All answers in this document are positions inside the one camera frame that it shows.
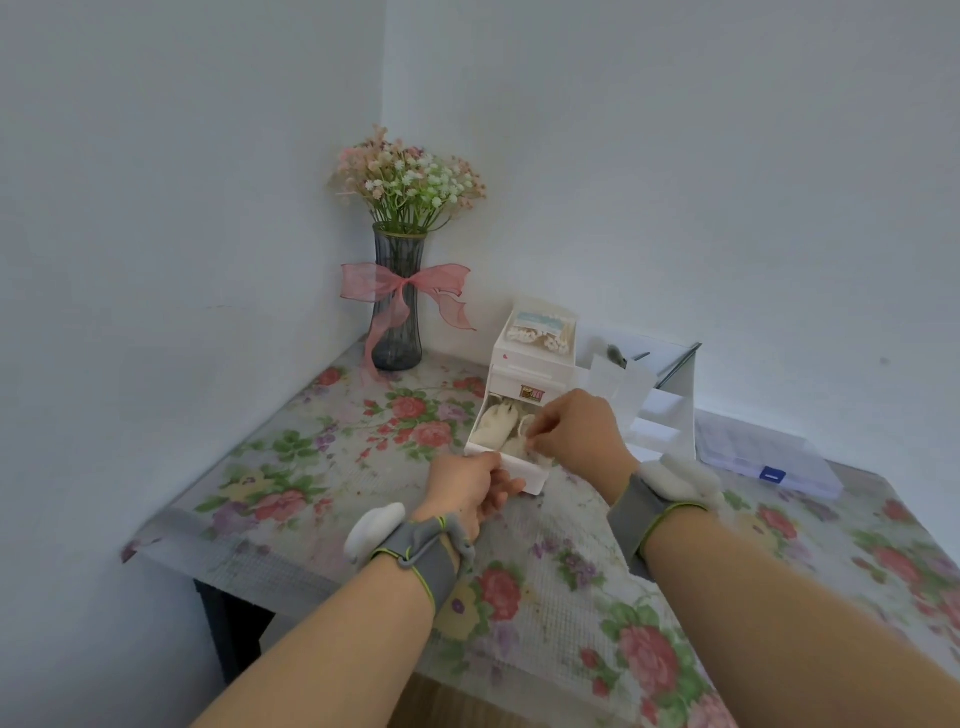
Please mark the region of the floral plastic tablecloth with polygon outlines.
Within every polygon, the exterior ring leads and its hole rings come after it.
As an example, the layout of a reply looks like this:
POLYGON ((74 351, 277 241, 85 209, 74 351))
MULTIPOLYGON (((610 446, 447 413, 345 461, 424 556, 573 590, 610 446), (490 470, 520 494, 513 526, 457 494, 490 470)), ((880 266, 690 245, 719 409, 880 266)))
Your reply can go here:
MULTIPOLYGON (((123 560, 142 555, 290 620, 334 594, 354 572, 354 524, 417 504, 429 463, 466 442, 487 379, 427 354, 378 383, 362 355, 345 351, 153 516, 123 560)), ((723 470, 721 517, 960 680, 960 567, 885 479, 831 467, 843 485, 832 501, 723 470)), ((558 467, 541 495, 484 526, 418 670, 552 728, 729 724, 660 591, 629 574, 605 503, 558 467)))

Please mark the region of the white right wrist tracker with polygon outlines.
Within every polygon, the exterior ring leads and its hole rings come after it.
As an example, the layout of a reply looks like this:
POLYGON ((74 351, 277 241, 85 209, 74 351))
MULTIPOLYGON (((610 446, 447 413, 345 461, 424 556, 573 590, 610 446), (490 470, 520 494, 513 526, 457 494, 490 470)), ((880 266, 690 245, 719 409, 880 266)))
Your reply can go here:
POLYGON ((714 512, 725 503, 720 476, 696 459, 665 453, 657 460, 641 463, 639 475, 668 503, 700 504, 714 512))

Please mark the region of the white wrist tracker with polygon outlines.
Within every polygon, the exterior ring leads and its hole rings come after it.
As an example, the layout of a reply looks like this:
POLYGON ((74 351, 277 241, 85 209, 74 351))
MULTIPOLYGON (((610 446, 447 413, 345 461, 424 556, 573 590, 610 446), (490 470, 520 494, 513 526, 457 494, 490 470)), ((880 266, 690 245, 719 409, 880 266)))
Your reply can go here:
POLYGON ((720 476, 696 459, 665 453, 657 460, 641 463, 639 475, 668 503, 700 504, 714 512, 725 503, 720 476))
POLYGON ((406 508, 400 502, 368 510, 346 537, 343 545, 344 558, 354 567, 361 568, 405 519, 406 508))

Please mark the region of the pink ribbon bow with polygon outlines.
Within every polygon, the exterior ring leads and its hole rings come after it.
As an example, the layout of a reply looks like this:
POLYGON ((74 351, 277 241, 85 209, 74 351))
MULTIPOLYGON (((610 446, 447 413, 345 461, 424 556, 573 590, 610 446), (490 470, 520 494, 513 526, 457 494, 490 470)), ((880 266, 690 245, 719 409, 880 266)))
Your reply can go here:
MULTIPOLYGON (((399 292, 403 285, 411 284, 418 293, 432 299, 443 321, 460 331, 474 332, 467 313, 466 303, 460 299, 471 269, 460 264, 446 263, 420 270, 411 278, 401 278, 373 262, 341 265, 341 298, 358 303, 374 305, 384 300, 391 292, 399 292)), ((364 348, 364 369, 375 381, 381 382, 373 362, 373 348, 383 334, 402 323, 409 311, 402 300, 397 300, 389 313, 372 315, 364 348)))

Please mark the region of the white desktop organizer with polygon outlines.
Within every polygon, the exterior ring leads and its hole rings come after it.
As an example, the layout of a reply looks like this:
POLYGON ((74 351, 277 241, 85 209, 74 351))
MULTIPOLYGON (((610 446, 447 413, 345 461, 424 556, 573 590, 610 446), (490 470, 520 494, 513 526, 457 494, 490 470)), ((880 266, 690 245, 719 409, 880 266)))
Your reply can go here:
MULTIPOLYGON (((588 334, 578 353, 582 370, 578 384, 586 389, 586 380, 594 355, 600 355, 621 368, 628 362, 642 362, 658 375, 675 362, 690 346, 674 345, 648 337, 624 337, 612 334, 588 334)), ((653 389, 629 429, 619 430, 637 459, 648 462, 662 454, 695 457, 694 380, 695 358, 661 390, 653 389)))

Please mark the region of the person's right forearm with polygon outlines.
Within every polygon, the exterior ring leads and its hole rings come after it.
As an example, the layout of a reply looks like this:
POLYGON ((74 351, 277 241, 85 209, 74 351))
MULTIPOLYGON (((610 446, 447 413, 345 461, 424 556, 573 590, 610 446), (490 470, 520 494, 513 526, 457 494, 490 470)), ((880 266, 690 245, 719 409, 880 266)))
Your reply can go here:
POLYGON ((700 508, 643 558, 739 728, 960 728, 960 682, 700 508))

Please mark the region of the pink white artificial flower bunch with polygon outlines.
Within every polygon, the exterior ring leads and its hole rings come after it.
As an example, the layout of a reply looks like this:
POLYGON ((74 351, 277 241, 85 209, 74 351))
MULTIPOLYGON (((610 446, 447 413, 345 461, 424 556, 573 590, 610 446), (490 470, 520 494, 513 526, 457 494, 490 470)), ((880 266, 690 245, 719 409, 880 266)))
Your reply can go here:
POLYGON ((339 198, 362 202, 378 232, 425 237, 486 199, 486 185, 462 157, 388 134, 374 125, 363 141, 344 147, 330 177, 339 198))

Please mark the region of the white plastic drawer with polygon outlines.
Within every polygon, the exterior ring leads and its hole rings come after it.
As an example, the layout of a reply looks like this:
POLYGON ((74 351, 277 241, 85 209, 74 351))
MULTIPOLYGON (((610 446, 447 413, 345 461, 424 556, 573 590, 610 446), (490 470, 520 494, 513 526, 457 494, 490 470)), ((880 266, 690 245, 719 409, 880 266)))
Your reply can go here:
POLYGON ((526 487, 523 492, 530 496, 539 496, 542 494, 553 467, 552 461, 549 458, 536 454, 533 450, 529 449, 524 437, 529 426, 533 424, 534 418, 539 410, 540 407, 534 406, 529 402, 502 394, 488 393, 463 447, 466 455, 481 455, 484 453, 498 453, 501 455, 502 464, 506 469, 509 470, 515 478, 523 478, 526 480, 526 487), (483 411, 494 402, 505 398, 514 400, 522 410, 518 425, 514 431, 511 432, 510 439, 499 451, 492 451, 471 444, 469 442, 470 437, 483 411))

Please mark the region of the white left wrist tracker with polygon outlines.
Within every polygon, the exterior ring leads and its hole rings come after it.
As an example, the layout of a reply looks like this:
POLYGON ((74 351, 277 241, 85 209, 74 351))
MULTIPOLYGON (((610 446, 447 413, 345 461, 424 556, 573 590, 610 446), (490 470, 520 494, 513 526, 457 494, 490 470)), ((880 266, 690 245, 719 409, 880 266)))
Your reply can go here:
POLYGON ((405 519, 406 508, 400 502, 368 510, 346 537, 343 545, 344 558, 354 567, 361 568, 405 519))

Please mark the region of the card of white hair clips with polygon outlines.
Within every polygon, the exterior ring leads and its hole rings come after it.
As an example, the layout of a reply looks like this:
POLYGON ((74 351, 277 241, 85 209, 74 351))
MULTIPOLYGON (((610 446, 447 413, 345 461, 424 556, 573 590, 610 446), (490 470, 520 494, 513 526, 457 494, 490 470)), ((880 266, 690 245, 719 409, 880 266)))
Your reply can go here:
POLYGON ((570 310, 536 300, 514 306, 506 324, 505 341, 540 348, 560 358, 575 354, 578 317, 570 310))

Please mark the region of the dark glass vase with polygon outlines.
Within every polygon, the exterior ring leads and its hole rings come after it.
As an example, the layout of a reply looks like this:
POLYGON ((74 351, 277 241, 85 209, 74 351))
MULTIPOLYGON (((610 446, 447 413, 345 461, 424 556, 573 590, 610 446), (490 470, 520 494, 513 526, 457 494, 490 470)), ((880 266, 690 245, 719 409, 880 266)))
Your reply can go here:
MULTIPOLYGON (((402 279, 411 279, 422 269, 426 237, 396 235, 382 225, 374 226, 375 262, 402 279)), ((409 314, 401 323, 388 328, 373 347, 371 359, 379 372, 398 373, 418 366, 424 355, 419 325, 419 292, 405 283, 398 292, 374 304, 373 315, 389 313, 396 301, 402 301, 409 314)))

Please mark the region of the clear plastic compartment box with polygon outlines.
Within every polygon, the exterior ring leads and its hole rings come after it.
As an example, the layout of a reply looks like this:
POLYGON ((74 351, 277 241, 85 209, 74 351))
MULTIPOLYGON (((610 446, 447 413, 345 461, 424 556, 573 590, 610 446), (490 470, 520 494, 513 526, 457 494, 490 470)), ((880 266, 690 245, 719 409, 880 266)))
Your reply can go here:
POLYGON ((805 438, 697 410, 697 455, 705 465, 819 499, 839 499, 844 486, 805 438))

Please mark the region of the translucent white paper sheet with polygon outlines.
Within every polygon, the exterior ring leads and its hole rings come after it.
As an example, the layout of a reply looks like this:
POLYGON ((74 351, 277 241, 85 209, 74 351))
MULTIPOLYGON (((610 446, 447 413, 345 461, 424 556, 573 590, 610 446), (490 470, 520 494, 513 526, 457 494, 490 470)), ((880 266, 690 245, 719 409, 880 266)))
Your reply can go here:
POLYGON ((658 381, 653 370, 642 362, 630 361, 621 368, 600 354, 594 354, 585 381, 585 391, 605 400, 619 431, 626 431, 639 416, 658 381))

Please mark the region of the person's left hand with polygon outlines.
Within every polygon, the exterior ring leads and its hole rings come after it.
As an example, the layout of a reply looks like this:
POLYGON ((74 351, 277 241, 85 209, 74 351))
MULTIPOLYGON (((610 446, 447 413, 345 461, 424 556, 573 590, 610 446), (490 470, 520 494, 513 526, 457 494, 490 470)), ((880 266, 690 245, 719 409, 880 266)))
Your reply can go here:
MULTIPOLYGON (((477 455, 438 455, 429 468, 425 497, 409 516, 410 521, 422 523, 455 514, 466 537, 475 543, 483 526, 477 517, 481 500, 477 455)), ((484 452, 481 455, 499 453, 484 452)))

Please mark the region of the white mini drawer cabinet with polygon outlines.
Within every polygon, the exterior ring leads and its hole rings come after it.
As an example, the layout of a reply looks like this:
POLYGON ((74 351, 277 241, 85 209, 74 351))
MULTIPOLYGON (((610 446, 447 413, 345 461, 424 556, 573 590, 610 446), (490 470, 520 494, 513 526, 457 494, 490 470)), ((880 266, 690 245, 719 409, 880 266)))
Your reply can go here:
POLYGON ((486 394, 498 394, 535 407, 543 407, 574 389, 578 383, 577 331, 575 353, 571 357, 559 357, 536 346, 505 341, 503 334, 514 307, 524 301, 543 302, 569 310, 534 297, 519 297, 514 301, 510 315, 493 347, 486 394))

